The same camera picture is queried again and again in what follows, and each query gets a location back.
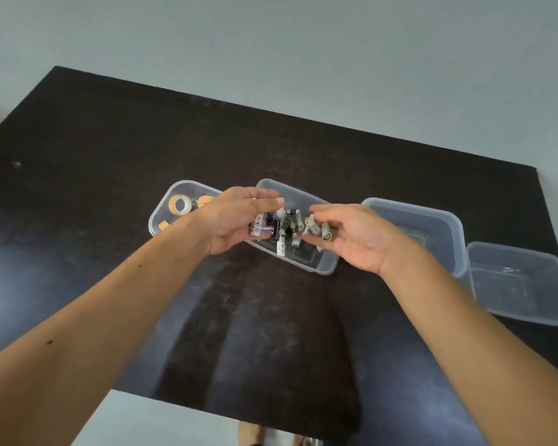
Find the right hand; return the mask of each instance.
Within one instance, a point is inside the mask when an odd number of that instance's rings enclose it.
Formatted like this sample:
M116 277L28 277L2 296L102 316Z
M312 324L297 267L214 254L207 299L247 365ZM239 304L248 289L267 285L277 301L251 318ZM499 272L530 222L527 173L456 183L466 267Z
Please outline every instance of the right hand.
M364 205L324 204L312 205L310 212L318 224L328 222L333 239L307 234L302 237L307 243L335 252L356 268L380 274L384 262L394 244L407 236L389 221L378 216Z

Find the empty plastic container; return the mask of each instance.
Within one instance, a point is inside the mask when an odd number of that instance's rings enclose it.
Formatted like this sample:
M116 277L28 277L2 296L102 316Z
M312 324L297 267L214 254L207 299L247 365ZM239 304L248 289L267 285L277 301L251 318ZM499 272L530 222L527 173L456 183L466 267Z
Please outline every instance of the empty plastic container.
M174 215L169 208L171 197L177 194L185 194L191 199L197 200L201 195L219 195L221 191L192 180L182 180L178 183L174 183L171 185L171 188L168 189L167 193L165 193L164 198L161 199L161 202L159 202L157 208L149 218L149 231L153 236L161 232L161 227L159 225L162 224L162 222L171 224L176 219L179 219L179 216Z
M366 199L362 205L370 206L416 240L454 277L467 271L463 225L453 213L376 197Z
M297 188L288 186L278 181L272 180L270 178L264 178L258 182L256 185L258 188L265 189L275 189L279 191L279 195L285 198L285 209L299 209L302 211L302 216L308 215L308 209L310 205L318 203L328 203L325 200L319 199L315 195L305 193ZM330 252L328 250L323 250L319 252L316 247L305 243L302 241L300 247L298 248L286 248L286 255L284 257L278 256L276 254L277 247L275 240L264 239L261 241L248 241L254 247L264 250L277 258L287 261L291 264L298 266L299 268L308 270L310 272L316 272L321 275L329 275L335 270L337 261L339 259L338 255Z
M558 258L488 243L467 246L477 302L495 315L558 325Z

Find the pile of batteries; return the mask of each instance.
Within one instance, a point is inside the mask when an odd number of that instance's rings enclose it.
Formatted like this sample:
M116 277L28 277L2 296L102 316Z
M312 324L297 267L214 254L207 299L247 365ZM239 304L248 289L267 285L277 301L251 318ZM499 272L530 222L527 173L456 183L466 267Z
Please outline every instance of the pile of batteries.
M331 228L328 223L319 226L314 220L314 214L310 217L302 217L300 210L285 210L281 208L275 213L264 213L256 217L250 225L252 236L260 236L263 231L271 233L277 242L277 255L285 256L286 243L291 247L298 248L302 241L302 235L312 233L316 236L322 235L325 241L333 238Z

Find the black table surface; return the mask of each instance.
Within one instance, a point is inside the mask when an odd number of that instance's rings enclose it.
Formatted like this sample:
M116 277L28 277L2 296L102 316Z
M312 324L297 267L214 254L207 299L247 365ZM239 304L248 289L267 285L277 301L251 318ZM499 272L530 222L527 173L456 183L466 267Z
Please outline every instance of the black table surface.
M176 181L261 178L558 256L532 167L55 67L0 125L0 349L147 241ZM502 321L558 367L558 328ZM485 442L379 277L248 244L197 268L116 388L333 442Z

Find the hand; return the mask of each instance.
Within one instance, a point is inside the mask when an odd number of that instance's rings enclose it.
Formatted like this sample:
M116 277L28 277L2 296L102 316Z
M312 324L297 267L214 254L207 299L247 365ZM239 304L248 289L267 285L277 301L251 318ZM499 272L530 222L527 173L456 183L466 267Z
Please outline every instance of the hand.
M285 200L279 197L277 191L234 187L200 207L194 216L199 218L210 234L207 252L214 255L246 239L268 239L271 236L269 232L250 236L249 225L260 213L275 212L283 205Z
M393 244L407 238L367 206L312 205L310 212L317 223L328 222L336 232L333 232L331 241L312 234L304 235L304 241L335 252L356 268L377 274L380 274Z

